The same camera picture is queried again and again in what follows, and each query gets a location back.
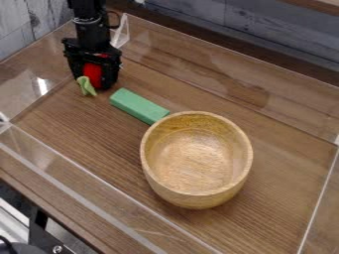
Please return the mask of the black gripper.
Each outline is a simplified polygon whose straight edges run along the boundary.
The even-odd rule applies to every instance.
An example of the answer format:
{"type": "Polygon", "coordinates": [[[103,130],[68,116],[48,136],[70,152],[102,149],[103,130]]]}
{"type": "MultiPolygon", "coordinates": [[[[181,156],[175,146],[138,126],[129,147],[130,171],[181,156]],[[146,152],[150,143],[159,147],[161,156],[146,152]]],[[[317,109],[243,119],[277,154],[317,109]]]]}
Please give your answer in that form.
{"type": "Polygon", "coordinates": [[[103,89],[110,89],[117,81],[121,69],[121,50],[111,45],[110,23],[106,15],[91,18],[74,18],[76,37],[63,38],[64,56],[68,59],[74,78],[84,75],[86,64],[102,65],[103,89]]]}

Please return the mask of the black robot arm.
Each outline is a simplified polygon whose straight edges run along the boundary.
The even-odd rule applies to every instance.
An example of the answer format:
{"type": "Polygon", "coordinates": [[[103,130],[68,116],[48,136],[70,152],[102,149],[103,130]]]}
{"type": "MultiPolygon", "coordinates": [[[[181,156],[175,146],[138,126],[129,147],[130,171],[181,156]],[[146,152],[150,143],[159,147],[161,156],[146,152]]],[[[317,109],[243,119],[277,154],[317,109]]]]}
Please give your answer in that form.
{"type": "Polygon", "coordinates": [[[64,56],[75,78],[86,76],[96,89],[110,89],[118,81],[122,51],[111,44],[106,0],[68,0],[74,10],[76,37],[63,38],[64,56]]]}

